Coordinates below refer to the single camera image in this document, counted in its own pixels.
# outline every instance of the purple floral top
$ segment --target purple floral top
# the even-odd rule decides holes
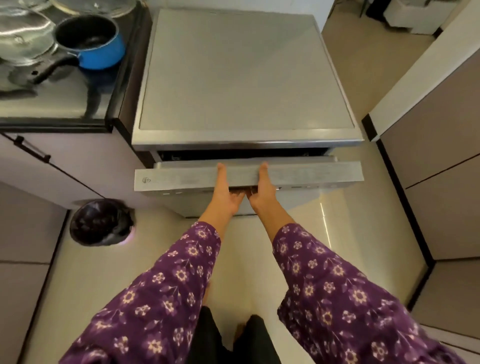
[[[219,250],[216,230],[196,222],[93,317],[60,363],[183,363]],[[277,233],[273,254],[288,284],[278,317],[316,363],[465,364],[300,225]]]

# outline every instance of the stainless steel dishwasher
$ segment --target stainless steel dishwasher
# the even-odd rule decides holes
[[[216,164],[231,187],[269,162],[285,208],[363,181],[332,148],[363,141],[313,16],[161,9],[154,19],[132,134],[155,168],[135,190],[185,217],[211,199]],[[238,215],[254,212],[248,201]]]

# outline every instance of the white floor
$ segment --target white floor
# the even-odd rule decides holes
[[[346,1],[323,35],[360,120],[428,47],[433,38],[391,32]],[[335,151],[361,160],[365,182],[324,194],[292,217],[406,303],[425,263],[375,144]],[[164,209],[136,211],[137,232],[124,246],[85,248],[64,237],[37,317],[25,363],[55,363],[91,316],[125,288],[191,224]],[[287,285],[257,217],[234,218],[212,276],[209,306],[231,346],[234,330],[253,314],[266,322],[284,363],[311,363],[276,317]]]

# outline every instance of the trash bin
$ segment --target trash bin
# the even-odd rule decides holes
[[[108,198],[83,205],[70,221],[70,236],[84,246],[118,244],[133,234],[133,230],[130,209]]]

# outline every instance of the black pants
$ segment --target black pants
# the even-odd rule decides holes
[[[233,352],[222,345],[222,337],[208,307],[202,307],[186,364],[281,364],[263,319],[252,315]]]

